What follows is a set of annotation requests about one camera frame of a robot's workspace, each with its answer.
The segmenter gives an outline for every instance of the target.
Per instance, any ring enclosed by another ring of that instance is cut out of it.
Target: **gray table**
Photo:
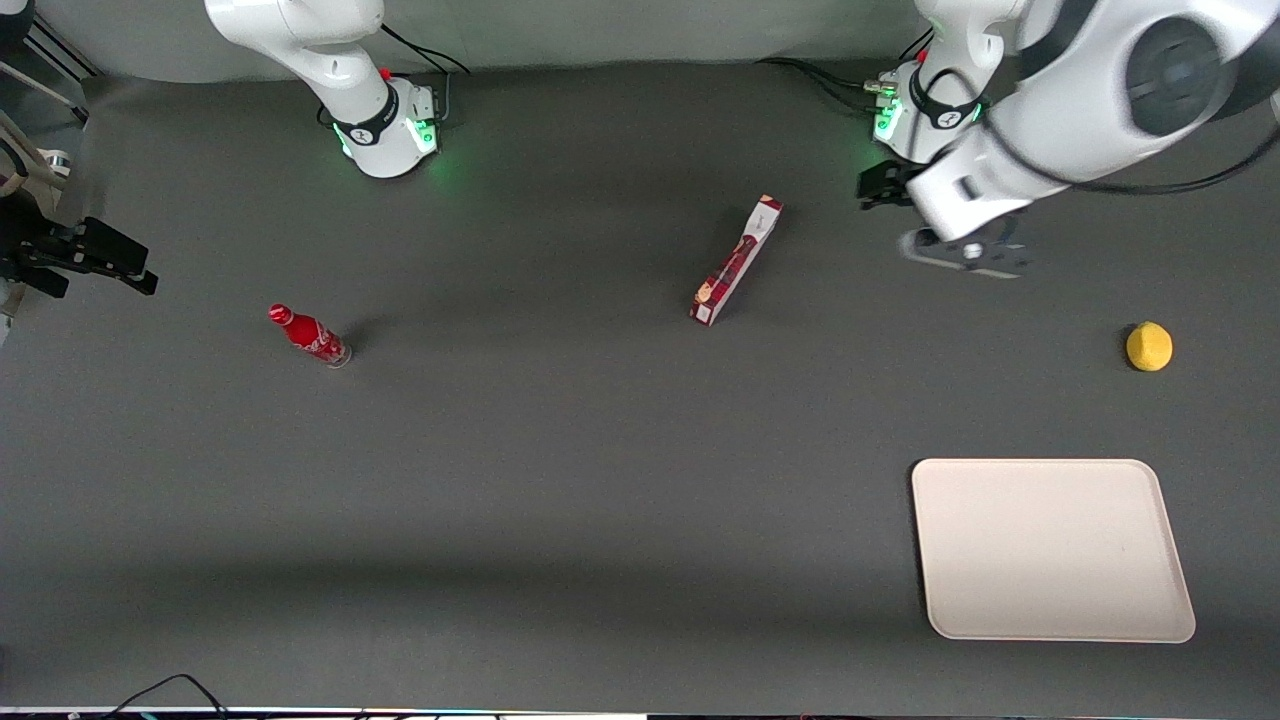
[[[503,73],[375,182],[301,85],[92,88],[77,193],[160,293],[74,278],[0,351],[3,700],[189,671],[232,705],[1274,716],[1280,163],[1178,199],[1066,193],[1034,278],[906,263],[878,150],[768,67]],[[1265,111],[1130,179],[1242,156]],[[719,324],[685,316],[787,202]],[[326,370],[266,320],[347,333]],[[1178,357],[1125,369],[1157,319]],[[1184,646],[950,642],[928,456],[1149,462]],[[191,705],[186,691],[155,702]]]

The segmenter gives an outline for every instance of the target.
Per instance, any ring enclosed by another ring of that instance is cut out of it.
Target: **lemon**
[[[1142,323],[1129,333],[1125,351],[1134,368],[1155,373],[1174,359],[1174,338],[1156,323]]]

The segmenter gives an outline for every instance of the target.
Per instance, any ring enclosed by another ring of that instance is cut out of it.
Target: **red box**
[[[737,290],[737,283],[742,281],[746,269],[760,254],[764,241],[769,238],[769,233],[773,232],[781,214],[781,202],[768,195],[760,196],[755,210],[746,220],[746,227],[742,228],[742,240],[737,241],[733,252],[721,263],[714,274],[707,277],[707,282],[694,295],[694,306],[689,310],[690,318],[707,327],[716,322],[719,311],[724,309],[724,302]]]

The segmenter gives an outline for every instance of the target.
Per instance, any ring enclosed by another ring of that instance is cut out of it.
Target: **red bottle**
[[[284,305],[271,305],[266,313],[271,322],[284,328],[294,347],[330,368],[342,368],[351,360],[351,348],[342,338],[311,315],[298,315]]]

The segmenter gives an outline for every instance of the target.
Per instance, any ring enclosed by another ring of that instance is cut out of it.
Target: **black cable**
[[[18,155],[18,151],[13,149],[13,145],[9,145],[8,140],[0,138],[0,151],[4,151],[4,154],[13,160],[14,174],[24,178],[31,177],[31,173],[27,170],[27,163],[24,163],[22,155]]]
[[[818,77],[826,79],[827,82],[831,82],[832,85],[838,85],[840,87],[850,87],[850,88],[854,88],[854,90],[861,90],[863,88],[863,83],[860,83],[860,82],[851,81],[851,79],[845,79],[845,78],[842,78],[840,76],[832,74],[832,73],[829,73],[829,72],[819,68],[818,65],[814,65],[813,63],[806,63],[804,60],[796,60],[795,58],[764,58],[763,60],[756,60],[756,63],[763,63],[763,64],[767,64],[767,65],[788,65],[788,67],[796,68],[800,72],[804,72],[805,74],[818,76]]]
[[[32,24],[36,26],[36,29],[38,29],[40,32],[45,33],[45,37],[47,37],[49,40],[52,40],[54,45],[56,45],[59,47],[59,50],[63,51],[63,54],[65,54],[72,60],[76,60],[76,64],[84,69],[84,74],[87,74],[90,77],[97,77],[97,73],[93,72],[93,68],[88,67],[88,64],[86,64],[84,60],[82,60],[79,58],[79,55],[77,55],[76,53],[73,53],[70,47],[63,45],[63,41],[58,40],[58,37],[54,36],[54,33],[50,32],[49,28],[45,27],[44,23],[40,22],[38,17],[32,22]]]
[[[27,40],[31,41],[32,49],[40,53],[40,55],[45,59],[45,61],[58,65],[64,73],[67,73],[68,77],[77,77],[76,70],[68,68],[61,60],[58,59],[58,55],[50,53],[49,49],[41,45],[35,37],[31,37],[28,35]]]
[[[841,104],[842,106],[847,108],[849,110],[852,110],[854,113],[863,113],[865,110],[870,110],[872,109],[870,105],[859,105],[856,102],[852,102],[851,100],[849,100],[844,95],[840,95],[838,92],[836,92],[836,88],[831,87],[831,85],[828,85],[828,83],[836,85],[837,87],[841,87],[841,88],[846,88],[846,87],[847,88],[854,88],[854,87],[861,88],[861,85],[858,85],[858,83],[854,83],[852,81],[846,81],[844,78],[836,77],[836,76],[833,76],[833,74],[823,70],[822,68],[818,68],[817,65],[812,65],[812,64],[805,63],[803,60],[794,60],[791,58],[765,58],[763,60],[756,60],[756,63],[765,64],[765,65],[788,67],[788,68],[792,68],[795,70],[799,70],[801,74],[804,74],[809,79],[814,81],[814,83],[818,86],[818,88],[822,90],[824,94],[827,94],[828,97],[831,97],[836,102]]]
[[[416,50],[419,55],[426,53],[429,55],[435,55],[436,58],[444,58],[445,60],[448,60],[448,61],[453,63],[454,65],[457,65],[460,70],[462,70],[462,72],[465,72],[467,74],[471,74],[471,68],[463,65],[462,63],[460,63],[458,60],[456,60],[452,55],[445,55],[444,53],[440,53],[439,50],[431,50],[430,47],[422,47],[421,45],[417,45],[415,42],[410,42],[408,40],[404,40],[404,37],[401,33],[396,32],[394,29],[392,29],[387,24],[383,24],[383,32],[385,32],[387,35],[389,35],[393,38],[396,38],[401,45],[404,45],[406,47]],[[440,72],[442,73],[445,72],[444,68],[440,68]]]
[[[200,691],[200,694],[205,696],[205,698],[209,700],[209,703],[214,706],[214,711],[218,712],[219,720],[227,720],[227,706],[223,705],[221,702],[219,702],[218,698],[214,697],[214,693],[209,692],[209,689],[205,688],[205,685],[201,685],[200,680],[192,678],[191,675],[188,675],[186,673],[178,673],[177,675],[169,675],[168,678],[165,678],[164,680],[160,680],[159,683],[151,685],[150,688],[147,688],[145,691],[138,691],[138,692],[131,694],[128,698],[125,698],[124,702],[122,702],[120,705],[116,705],[115,710],[113,710],[113,711],[108,712],[106,715],[104,715],[102,720],[110,720],[111,717],[115,717],[122,710],[124,710],[125,707],[133,705],[133,701],[136,701],[140,697],[150,693],[151,691],[155,691],[155,689],[160,688],[161,685],[165,685],[165,684],[168,684],[168,683],[170,683],[173,680],[178,680],[178,679],[187,680],[192,685],[196,685],[196,689]]]
[[[929,87],[932,87],[933,83],[937,82],[937,79],[943,76],[943,73],[960,79],[960,82],[964,83],[966,91],[970,95],[975,96],[979,95],[977,94],[977,87],[974,86],[973,81],[970,81],[964,73],[961,73],[955,68],[947,68],[941,73],[938,73],[933,78],[933,81],[929,82]],[[1074,181],[1059,176],[1053,172],[1050,172],[1037,165],[1036,163],[1027,159],[1025,155],[1015,150],[1012,147],[1012,143],[1009,142],[1009,138],[1006,138],[1004,133],[991,120],[991,113],[982,114],[982,126],[987,128],[987,132],[991,135],[991,138],[996,142],[996,145],[998,145],[1000,149],[1006,155],[1012,158],[1012,160],[1019,165],[1021,165],[1023,168],[1030,170],[1032,173],[1047,181],[1056,182],[1059,184],[1065,184],[1068,187],[1073,187],[1076,190],[1083,190],[1085,192],[1097,192],[1101,195],[1156,196],[1156,195],[1180,195],[1184,192],[1194,192],[1197,190],[1204,190],[1207,187],[1212,187],[1215,184],[1226,182],[1234,178],[1235,176],[1243,173],[1244,170],[1248,170],[1258,160],[1266,156],[1267,152],[1270,152],[1277,143],[1280,143],[1280,124],[1277,124],[1276,128],[1271,131],[1271,135],[1268,135],[1266,140],[1258,143],[1258,146],[1254,147],[1253,151],[1249,152],[1243,160],[1235,163],[1234,165],[1230,165],[1229,168],[1219,170],[1211,176],[1204,176],[1202,178],[1193,181],[1175,182],[1167,184],[1123,184],[1123,183],[1098,182],[1098,181]],[[915,141],[914,131],[911,141],[913,143]]]
[[[905,60],[905,59],[910,58],[913,53],[918,53],[918,50],[915,50],[915,46],[919,45],[920,42],[924,42],[925,47],[929,45],[929,42],[933,42],[933,26],[929,26],[929,29],[924,31],[920,35],[920,37],[916,37],[915,42],[908,45],[906,50],[902,50],[902,54],[899,55],[897,59],[899,60]]]

